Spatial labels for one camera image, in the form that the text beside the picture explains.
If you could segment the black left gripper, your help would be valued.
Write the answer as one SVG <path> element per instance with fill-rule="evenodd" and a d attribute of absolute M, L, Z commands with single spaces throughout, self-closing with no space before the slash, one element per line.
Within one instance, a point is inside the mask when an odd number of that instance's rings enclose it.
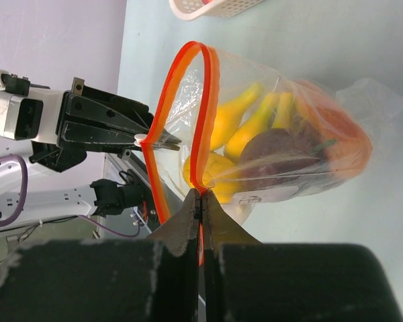
<path fill-rule="evenodd" d="M 147 134 L 154 119 L 144 103 L 84 86 L 63 98 L 60 147 L 32 141 L 32 164 L 62 173 L 84 162 L 86 152 L 123 155 L 140 151 L 134 136 Z"/>

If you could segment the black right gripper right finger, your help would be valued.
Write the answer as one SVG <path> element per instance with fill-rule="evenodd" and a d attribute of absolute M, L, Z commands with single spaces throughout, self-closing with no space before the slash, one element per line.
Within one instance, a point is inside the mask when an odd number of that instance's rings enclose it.
<path fill-rule="evenodd" d="M 402 321 L 379 260 L 358 244 L 264 244 L 201 196 L 208 321 Z"/>

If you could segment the clear zip bag red zipper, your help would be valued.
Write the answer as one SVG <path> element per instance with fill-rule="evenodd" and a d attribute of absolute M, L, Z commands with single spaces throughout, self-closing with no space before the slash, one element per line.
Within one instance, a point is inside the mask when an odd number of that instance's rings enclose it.
<path fill-rule="evenodd" d="M 403 98 L 371 78 L 337 92 L 201 42 L 168 71 L 154 119 L 139 134 L 160 223 L 171 189 L 211 191 L 244 223 L 257 203 L 315 195 L 392 151 Z"/>

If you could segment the dark purple passion fruit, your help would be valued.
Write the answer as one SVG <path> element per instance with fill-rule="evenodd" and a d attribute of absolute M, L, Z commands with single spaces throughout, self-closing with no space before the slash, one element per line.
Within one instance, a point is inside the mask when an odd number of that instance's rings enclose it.
<path fill-rule="evenodd" d="M 301 130 L 273 128 L 255 136 L 240 155 L 243 178 L 267 178 L 295 173 L 318 164 L 324 153 L 316 151 L 319 135 L 311 127 Z"/>

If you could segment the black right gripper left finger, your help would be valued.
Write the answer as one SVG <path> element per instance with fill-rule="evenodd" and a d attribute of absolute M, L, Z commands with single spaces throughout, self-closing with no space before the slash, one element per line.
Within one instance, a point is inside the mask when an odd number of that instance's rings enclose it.
<path fill-rule="evenodd" d="M 38 240 L 0 268 L 0 321 L 196 321 L 201 197 L 144 239 Z"/>

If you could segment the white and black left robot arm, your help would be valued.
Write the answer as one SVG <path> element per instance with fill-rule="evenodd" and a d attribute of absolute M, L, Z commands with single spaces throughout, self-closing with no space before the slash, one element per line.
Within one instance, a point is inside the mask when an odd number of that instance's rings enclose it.
<path fill-rule="evenodd" d="M 56 91 L 23 81 L 0 84 L 0 137 L 30 143 L 27 152 L 0 156 L 0 232 L 148 209 L 151 192 L 133 172 L 122 182 L 100 178 L 63 191 L 30 192 L 28 183 L 81 165 L 90 152 L 131 157 L 136 136 L 148 133 L 153 119 L 141 102 L 84 85 Z"/>

